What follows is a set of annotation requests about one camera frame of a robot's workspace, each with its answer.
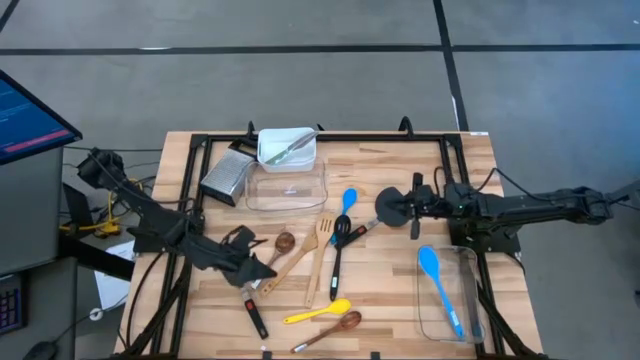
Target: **monitor screen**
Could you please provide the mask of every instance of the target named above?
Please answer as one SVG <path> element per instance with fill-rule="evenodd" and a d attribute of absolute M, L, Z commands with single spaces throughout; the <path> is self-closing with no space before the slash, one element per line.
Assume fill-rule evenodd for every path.
<path fill-rule="evenodd" d="M 78 130 L 0 73 L 0 165 L 81 138 Z"/>

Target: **slotted wooden spatula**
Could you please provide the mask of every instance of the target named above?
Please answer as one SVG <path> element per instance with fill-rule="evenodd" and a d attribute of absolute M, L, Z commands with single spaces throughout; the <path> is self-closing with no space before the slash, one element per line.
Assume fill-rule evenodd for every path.
<path fill-rule="evenodd" d="M 311 308 L 313 306 L 313 298 L 316 295 L 318 287 L 318 279 L 320 278 L 320 270 L 322 269 L 322 259 L 324 258 L 324 249 L 326 249 L 333 235 L 333 222 L 336 216 L 331 213 L 323 213 L 320 215 L 316 223 L 316 237 L 318 238 L 318 249 L 313 255 L 313 268 L 311 269 L 311 278 L 309 279 L 309 287 L 307 295 L 304 298 L 304 306 Z"/>
<path fill-rule="evenodd" d="M 276 286 L 278 286 L 280 281 L 282 281 L 282 279 L 284 279 L 284 277 L 287 276 L 289 271 L 291 271 L 291 269 L 293 269 L 293 267 L 296 266 L 298 261 L 302 259 L 304 254 L 308 253 L 309 251 L 317 247 L 318 247 L 318 238 L 316 237 L 316 233 L 312 232 L 311 234 L 309 234 L 309 236 L 307 236 L 306 239 L 304 239 L 304 242 L 302 243 L 302 246 L 300 247 L 298 252 L 295 253 L 295 255 L 293 255 L 292 257 L 290 257 L 289 261 L 287 261 L 287 263 L 284 264 L 284 266 L 278 270 L 278 276 L 276 276 L 275 279 L 266 283 L 264 287 L 260 289 L 260 296 L 265 297 L 269 295 L 269 293 L 273 289 L 275 289 Z"/>

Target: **metal grater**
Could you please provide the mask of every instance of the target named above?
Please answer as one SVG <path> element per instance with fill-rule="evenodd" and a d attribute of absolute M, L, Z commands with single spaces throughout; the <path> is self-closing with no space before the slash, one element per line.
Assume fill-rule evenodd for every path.
<path fill-rule="evenodd" d="M 236 140 L 229 146 L 216 166 L 202 179 L 202 191 L 225 204 L 236 206 L 244 192 L 245 179 L 250 176 L 255 155 L 239 149 L 240 143 L 255 147 L 246 139 Z"/>

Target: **wooden table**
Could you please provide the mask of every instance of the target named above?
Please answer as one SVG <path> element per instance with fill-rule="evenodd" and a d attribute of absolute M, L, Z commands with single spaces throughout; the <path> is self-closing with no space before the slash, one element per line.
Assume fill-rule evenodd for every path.
<path fill-rule="evenodd" d="M 168 133 L 153 191 L 155 199 L 173 200 L 179 197 L 191 134 Z M 486 135 L 462 133 L 461 137 L 469 176 L 477 187 L 490 169 L 496 166 L 491 142 Z M 220 159 L 227 145 L 215 144 L 211 167 Z M 192 196 L 197 187 L 195 179 L 198 179 L 202 154 L 198 156 L 191 186 Z M 425 174 L 425 183 L 433 185 L 433 170 L 441 165 L 438 146 L 430 142 L 320 142 L 318 157 L 326 163 L 329 199 L 325 211 L 339 212 L 344 190 L 348 187 L 357 189 L 358 201 L 349 211 L 354 227 L 375 216 L 374 202 L 381 190 L 396 186 L 402 192 L 408 191 L 413 172 Z M 455 158 L 452 157 L 454 173 L 457 172 L 455 164 Z M 444 184 L 444 179 L 441 178 L 439 183 Z M 489 182 L 484 192 L 502 194 L 498 177 Z M 232 208 L 211 198 L 205 199 L 204 209 L 205 235 L 211 239 L 220 240 L 240 224 L 252 229 L 257 238 L 269 239 L 268 243 L 255 248 L 256 254 L 264 262 L 272 254 L 273 243 L 280 232 L 287 230 L 297 239 L 296 249 L 291 255 L 312 231 L 317 218 L 317 215 L 265 215 L 247 209 L 242 201 L 237 208 Z M 389 228 L 381 224 L 346 248 L 342 256 L 339 297 L 346 297 L 352 302 L 352 310 L 363 314 L 363 322 L 355 330 L 326 338 L 295 356 L 289 354 L 289 349 L 332 326 L 338 318 L 336 315 L 326 315 L 295 325 L 282 323 L 286 316 L 306 310 L 303 300 L 313 252 L 307 254 L 268 297 L 262 299 L 256 296 L 270 333 L 266 340 L 258 337 L 242 306 L 240 290 L 228 285 L 219 272 L 194 268 L 180 357 L 261 358 L 262 351 L 268 350 L 273 352 L 274 358 L 369 358 L 372 351 L 379 351 L 382 358 L 474 358 L 472 345 L 431 341 L 416 330 L 414 282 L 411 276 L 416 249 L 423 244 L 450 244 L 443 220 L 423 219 L 421 234 L 419 240 L 411 241 L 409 225 Z M 153 257 L 153 254 L 147 254 L 137 259 L 130 299 Z M 314 308 L 329 303 L 328 282 L 334 257 L 335 250 L 327 248 Z M 525 344 L 533 350 L 542 351 L 521 269 L 502 254 L 488 254 L 487 258 L 500 312 Z M 277 271 L 286 259 L 286 256 L 281 258 L 274 269 Z M 165 266 L 166 256 L 156 264 L 143 286 L 134 312 L 132 336 L 142 330 L 158 306 Z M 130 303 L 127 302 L 125 314 L 129 312 Z M 169 347 L 173 318 L 172 311 L 165 325 L 163 351 Z M 123 332 L 126 322 L 125 315 L 121 324 Z M 486 318 L 484 325 L 488 328 Z M 493 347 L 489 339 L 486 344 L 487 351 L 491 352 Z M 118 343 L 116 351 L 121 350 L 122 345 Z"/>

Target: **blue spoon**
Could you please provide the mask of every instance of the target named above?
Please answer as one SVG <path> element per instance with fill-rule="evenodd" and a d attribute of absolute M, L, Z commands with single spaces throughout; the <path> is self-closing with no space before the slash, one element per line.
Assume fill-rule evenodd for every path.
<path fill-rule="evenodd" d="M 345 190 L 344 194 L 342 194 L 342 215 L 347 215 L 347 211 L 349 208 L 353 206 L 358 200 L 358 192 L 354 188 L 349 188 Z M 331 245 L 335 245 L 337 242 L 336 235 L 331 236 Z"/>
<path fill-rule="evenodd" d="M 440 282 L 440 263 L 438 262 L 438 255 L 436 255 L 436 252 L 432 248 L 422 247 L 418 252 L 418 261 L 420 262 L 422 271 L 424 271 L 425 274 L 429 275 L 431 279 L 433 279 L 433 282 L 436 284 L 438 292 L 440 293 L 440 298 L 442 299 L 444 308 L 447 311 L 449 322 L 451 323 L 454 332 L 459 339 L 464 339 L 464 330 L 462 329 L 462 325 L 460 325 L 458 316 L 456 315 L 453 306 L 451 306 L 451 302 L 449 302 L 449 298 L 444 292 L 444 288 L 442 287 L 442 283 Z"/>

